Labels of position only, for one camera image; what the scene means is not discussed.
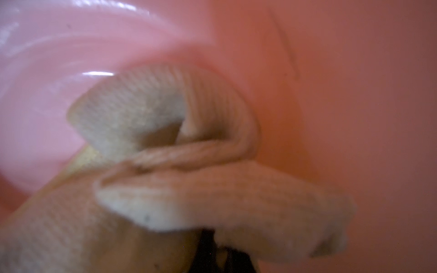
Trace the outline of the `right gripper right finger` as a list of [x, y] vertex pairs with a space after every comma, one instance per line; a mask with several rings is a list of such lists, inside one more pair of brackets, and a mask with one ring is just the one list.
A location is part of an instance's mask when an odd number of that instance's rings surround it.
[[225, 263], [226, 273], [256, 273], [250, 257], [247, 253], [229, 249]]

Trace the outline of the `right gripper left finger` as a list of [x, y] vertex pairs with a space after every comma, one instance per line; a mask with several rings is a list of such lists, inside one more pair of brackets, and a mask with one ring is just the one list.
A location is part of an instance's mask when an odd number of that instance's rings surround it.
[[191, 264], [189, 273], [216, 273], [217, 246], [213, 230], [204, 229], [201, 232], [198, 248]]

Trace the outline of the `beige cleaning cloth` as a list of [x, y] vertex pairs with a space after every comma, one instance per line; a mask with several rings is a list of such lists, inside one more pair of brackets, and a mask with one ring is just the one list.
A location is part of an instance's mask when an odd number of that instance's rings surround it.
[[273, 262], [346, 245], [353, 199], [257, 163], [255, 114], [209, 70], [121, 72], [67, 119], [88, 145], [2, 223], [3, 273], [186, 273], [203, 229]]

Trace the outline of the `pink plastic bucket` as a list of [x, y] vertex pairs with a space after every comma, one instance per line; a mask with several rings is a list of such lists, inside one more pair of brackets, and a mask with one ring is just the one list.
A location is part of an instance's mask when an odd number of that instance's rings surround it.
[[71, 101], [155, 58], [239, 83], [259, 161], [354, 195], [345, 252], [262, 272], [436, 272], [435, 1], [2, 1], [2, 218], [82, 145]]

